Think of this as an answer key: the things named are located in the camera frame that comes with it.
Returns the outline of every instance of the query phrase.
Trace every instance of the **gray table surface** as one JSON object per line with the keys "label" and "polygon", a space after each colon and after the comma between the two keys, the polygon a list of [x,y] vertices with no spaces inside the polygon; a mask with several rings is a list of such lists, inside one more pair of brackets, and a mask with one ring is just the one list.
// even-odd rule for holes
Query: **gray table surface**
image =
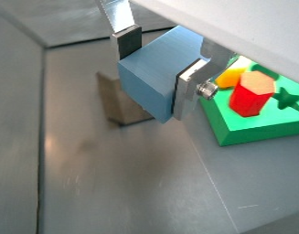
{"label": "gray table surface", "polygon": [[242,233],[297,213],[299,135],[220,147],[200,106],[121,128],[94,76],[114,58],[108,40],[49,51],[41,233]]}

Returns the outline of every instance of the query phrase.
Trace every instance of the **green star cutout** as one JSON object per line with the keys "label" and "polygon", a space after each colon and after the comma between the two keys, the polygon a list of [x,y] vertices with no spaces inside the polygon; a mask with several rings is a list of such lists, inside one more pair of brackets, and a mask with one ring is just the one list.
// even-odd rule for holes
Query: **green star cutout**
{"label": "green star cutout", "polygon": [[280,93],[276,93],[273,96],[279,100],[279,108],[281,110],[287,109],[288,107],[295,108],[299,111],[299,95],[292,95],[285,88],[281,87]]}

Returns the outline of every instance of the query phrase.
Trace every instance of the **screw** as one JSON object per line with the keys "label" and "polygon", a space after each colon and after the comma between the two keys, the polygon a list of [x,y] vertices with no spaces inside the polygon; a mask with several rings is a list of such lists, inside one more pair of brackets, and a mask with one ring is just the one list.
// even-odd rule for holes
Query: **screw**
{"label": "screw", "polygon": [[212,100],[218,92],[218,86],[208,80],[197,86],[197,94]]}

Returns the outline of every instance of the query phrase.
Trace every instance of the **red block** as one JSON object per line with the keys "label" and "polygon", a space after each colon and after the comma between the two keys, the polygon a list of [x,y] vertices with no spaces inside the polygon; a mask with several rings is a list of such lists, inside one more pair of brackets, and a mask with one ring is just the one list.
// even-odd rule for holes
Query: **red block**
{"label": "red block", "polygon": [[246,72],[236,85],[230,107],[244,117],[260,115],[275,93],[275,79],[261,71]]}

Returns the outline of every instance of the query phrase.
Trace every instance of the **green shape sorter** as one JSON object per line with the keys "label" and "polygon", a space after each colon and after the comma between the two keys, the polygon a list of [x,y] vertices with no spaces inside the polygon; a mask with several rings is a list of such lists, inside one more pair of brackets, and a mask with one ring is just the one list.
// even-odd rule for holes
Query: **green shape sorter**
{"label": "green shape sorter", "polygon": [[[277,92],[281,87],[291,94],[299,95],[299,84],[284,76],[277,78]],[[261,114],[245,118],[229,106],[233,91],[220,90],[212,101],[201,99],[221,146],[299,134],[299,110],[293,107],[281,110],[279,100],[271,98]]]}

